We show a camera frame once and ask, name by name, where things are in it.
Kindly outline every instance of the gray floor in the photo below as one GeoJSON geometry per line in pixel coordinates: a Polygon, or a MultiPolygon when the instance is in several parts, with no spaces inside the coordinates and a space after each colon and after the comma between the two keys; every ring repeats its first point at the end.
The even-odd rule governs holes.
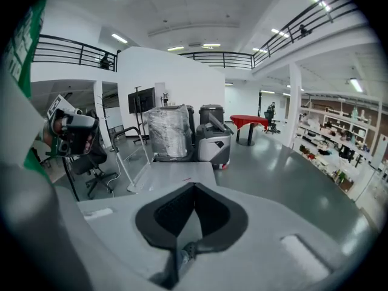
{"type": "MultiPolygon", "coordinates": [[[[248,131],[244,128],[241,137],[245,133],[247,135],[248,131]]],[[[228,169],[215,170],[219,186],[284,204],[331,236],[345,254],[351,254],[375,237],[356,205],[302,156],[257,131],[253,147],[237,144],[235,137],[236,134],[232,138],[228,169]]],[[[124,138],[118,142],[123,157],[139,146],[134,145],[131,139],[124,138]]],[[[101,169],[105,172],[118,171],[115,158],[116,155],[109,152],[108,160],[101,169]]],[[[131,175],[137,174],[145,163],[144,152],[139,150],[128,165],[131,175]]],[[[90,178],[87,175],[75,177],[75,188],[81,200],[87,199],[84,182],[90,178]]],[[[66,176],[55,184],[70,188],[66,176]]],[[[110,183],[110,187],[114,189],[115,196],[122,196],[129,194],[126,190],[128,184],[128,179],[122,174],[110,183]]],[[[95,189],[93,196],[94,199],[112,197],[101,186],[95,189]]]]}

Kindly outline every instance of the red table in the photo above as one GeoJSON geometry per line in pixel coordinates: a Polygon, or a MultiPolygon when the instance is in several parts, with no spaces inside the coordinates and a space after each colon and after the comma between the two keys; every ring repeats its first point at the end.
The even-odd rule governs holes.
{"type": "Polygon", "coordinates": [[[252,115],[232,115],[230,117],[232,122],[237,126],[237,138],[236,141],[242,146],[253,146],[255,143],[252,141],[253,128],[257,124],[263,125],[266,129],[268,128],[268,120],[265,118],[260,118],[260,116],[252,115]],[[240,129],[242,126],[250,124],[248,139],[240,140],[240,129]]]}

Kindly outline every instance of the green fabric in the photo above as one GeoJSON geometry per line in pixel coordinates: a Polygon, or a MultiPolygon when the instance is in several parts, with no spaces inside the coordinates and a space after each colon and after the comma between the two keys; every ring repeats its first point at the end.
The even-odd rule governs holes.
{"type": "MultiPolygon", "coordinates": [[[[31,97],[31,63],[39,41],[45,3],[46,0],[39,0],[33,7],[30,7],[15,29],[5,50],[5,63],[8,71],[28,99],[31,97]]],[[[31,150],[24,161],[24,167],[43,174],[49,180],[31,150]]]]}

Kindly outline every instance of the office chair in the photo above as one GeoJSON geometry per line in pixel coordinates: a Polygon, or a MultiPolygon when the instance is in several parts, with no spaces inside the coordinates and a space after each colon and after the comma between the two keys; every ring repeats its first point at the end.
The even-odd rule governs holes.
{"type": "Polygon", "coordinates": [[[264,132],[265,133],[276,133],[276,124],[272,122],[272,119],[273,119],[273,112],[268,112],[268,111],[265,111],[264,112],[264,117],[268,120],[268,129],[264,129],[264,132]]]}
{"type": "MultiPolygon", "coordinates": [[[[98,119],[97,114],[94,110],[91,110],[86,113],[86,115],[89,115],[95,119],[98,119]]],[[[116,175],[116,172],[112,173],[104,173],[100,168],[99,165],[106,162],[108,155],[104,151],[104,149],[101,147],[99,143],[99,132],[96,134],[96,137],[93,141],[92,148],[90,149],[90,152],[88,155],[83,155],[80,158],[76,159],[72,162],[72,170],[77,175],[82,175],[83,173],[87,173],[88,175],[91,175],[91,171],[94,174],[94,178],[86,182],[86,187],[89,189],[87,196],[91,199],[90,194],[95,189],[97,183],[101,183],[107,188],[107,191],[109,193],[112,193],[111,188],[103,181],[103,179],[108,178],[110,176],[116,175]]]]}

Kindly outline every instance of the television monitor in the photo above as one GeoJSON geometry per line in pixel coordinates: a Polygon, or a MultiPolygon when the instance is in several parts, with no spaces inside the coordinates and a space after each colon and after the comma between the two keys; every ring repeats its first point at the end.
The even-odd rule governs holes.
{"type": "MultiPolygon", "coordinates": [[[[140,90],[138,92],[138,96],[140,99],[142,112],[146,112],[152,108],[155,108],[155,88],[154,87],[152,87],[151,89],[140,90]]],[[[136,93],[132,93],[128,95],[129,113],[136,113],[135,107],[137,112],[138,113],[140,112],[139,105],[137,102],[135,102],[135,99],[136,99],[136,93]]]]}

